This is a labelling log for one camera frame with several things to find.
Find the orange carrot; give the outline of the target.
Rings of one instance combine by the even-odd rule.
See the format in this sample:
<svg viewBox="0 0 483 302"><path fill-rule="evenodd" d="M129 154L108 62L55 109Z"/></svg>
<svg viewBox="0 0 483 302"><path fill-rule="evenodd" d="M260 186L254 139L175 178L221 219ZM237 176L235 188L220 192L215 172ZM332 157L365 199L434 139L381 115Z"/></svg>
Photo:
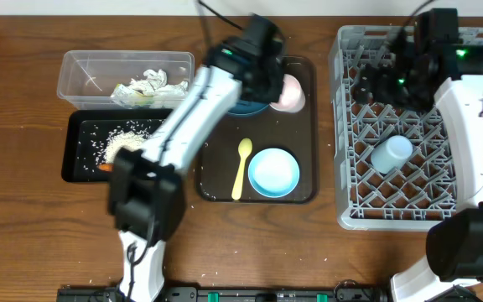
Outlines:
<svg viewBox="0 0 483 302"><path fill-rule="evenodd" d="M104 172L112 172L113 165L112 164L99 164L97 168Z"/></svg>

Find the light blue plastic cup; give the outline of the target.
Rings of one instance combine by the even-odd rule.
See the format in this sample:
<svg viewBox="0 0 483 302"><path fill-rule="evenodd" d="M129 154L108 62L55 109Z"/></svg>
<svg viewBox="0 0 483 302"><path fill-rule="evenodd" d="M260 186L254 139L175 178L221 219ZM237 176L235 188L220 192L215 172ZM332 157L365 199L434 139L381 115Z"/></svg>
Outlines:
<svg viewBox="0 0 483 302"><path fill-rule="evenodd" d="M413 153L413 144L404 136L395 135L379 144L371 153L371 164L380 174L401 169Z"/></svg>

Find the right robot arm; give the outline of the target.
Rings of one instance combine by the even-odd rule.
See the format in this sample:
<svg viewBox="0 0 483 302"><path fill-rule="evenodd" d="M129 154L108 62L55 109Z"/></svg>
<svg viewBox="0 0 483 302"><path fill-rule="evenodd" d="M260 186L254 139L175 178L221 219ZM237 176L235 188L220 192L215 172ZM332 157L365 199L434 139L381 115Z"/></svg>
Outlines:
<svg viewBox="0 0 483 302"><path fill-rule="evenodd" d="M361 69L355 100L442 116L456 175L456 214L433 226L426 253L390 283L394 301L430 301L483 283L483 45L395 44L392 67Z"/></svg>

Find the white tissue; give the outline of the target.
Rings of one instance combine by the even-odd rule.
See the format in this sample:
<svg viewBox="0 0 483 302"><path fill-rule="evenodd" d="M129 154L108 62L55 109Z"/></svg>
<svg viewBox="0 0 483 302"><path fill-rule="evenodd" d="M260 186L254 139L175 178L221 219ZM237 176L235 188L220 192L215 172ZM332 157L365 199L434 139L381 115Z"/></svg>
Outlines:
<svg viewBox="0 0 483 302"><path fill-rule="evenodd" d="M131 79L129 88L146 97L177 97L185 96L189 83L181 81L179 84L169 84L168 76L164 70L146 70L143 79Z"/></svg>

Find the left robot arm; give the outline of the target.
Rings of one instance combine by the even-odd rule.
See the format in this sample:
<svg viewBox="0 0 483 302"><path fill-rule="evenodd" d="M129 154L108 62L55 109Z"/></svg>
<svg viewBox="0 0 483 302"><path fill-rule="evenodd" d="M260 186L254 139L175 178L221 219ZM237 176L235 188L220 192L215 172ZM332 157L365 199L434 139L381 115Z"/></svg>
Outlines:
<svg viewBox="0 0 483 302"><path fill-rule="evenodd" d="M217 123L239 101L275 102L283 90L285 41L230 37L209 49L180 105L136 150L120 149L107 209L124 252L122 301L155 301L166 242L184 216L183 179Z"/></svg>

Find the pink plastic cup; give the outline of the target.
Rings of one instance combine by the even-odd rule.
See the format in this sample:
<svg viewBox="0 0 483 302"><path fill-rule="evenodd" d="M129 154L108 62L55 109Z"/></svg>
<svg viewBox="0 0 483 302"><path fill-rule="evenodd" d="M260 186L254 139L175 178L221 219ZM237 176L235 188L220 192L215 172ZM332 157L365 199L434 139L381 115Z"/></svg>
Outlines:
<svg viewBox="0 0 483 302"><path fill-rule="evenodd" d="M277 102L270 107L279 112L297 113L305 105L305 94L299 81L292 75L285 74L283 78L283 91Z"/></svg>

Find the light blue bowl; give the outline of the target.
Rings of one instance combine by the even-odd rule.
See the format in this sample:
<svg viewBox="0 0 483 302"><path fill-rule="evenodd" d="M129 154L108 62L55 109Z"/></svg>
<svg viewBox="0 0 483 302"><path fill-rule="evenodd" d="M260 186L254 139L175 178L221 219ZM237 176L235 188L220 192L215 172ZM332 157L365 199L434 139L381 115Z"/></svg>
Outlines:
<svg viewBox="0 0 483 302"><path fill-rule="evenodd" d="M248 179L259 195L277 199L296 188L300 180L300 167L290 152L281 148L266 148L250 161Z"/></svg>

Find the white rice pile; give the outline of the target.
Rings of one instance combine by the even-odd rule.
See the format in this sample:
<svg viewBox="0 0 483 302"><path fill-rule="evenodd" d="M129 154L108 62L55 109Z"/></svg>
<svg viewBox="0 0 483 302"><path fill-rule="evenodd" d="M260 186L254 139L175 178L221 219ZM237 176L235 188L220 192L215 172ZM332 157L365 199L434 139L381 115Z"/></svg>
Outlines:
<svg viewBox="0 0 483 302"><path fill-rule="evenodd" d="M76 171L86 175L100 174L99 164L111 164L120 148L138 149L163 122L163 119L83 122L79 130Z"/></svg>

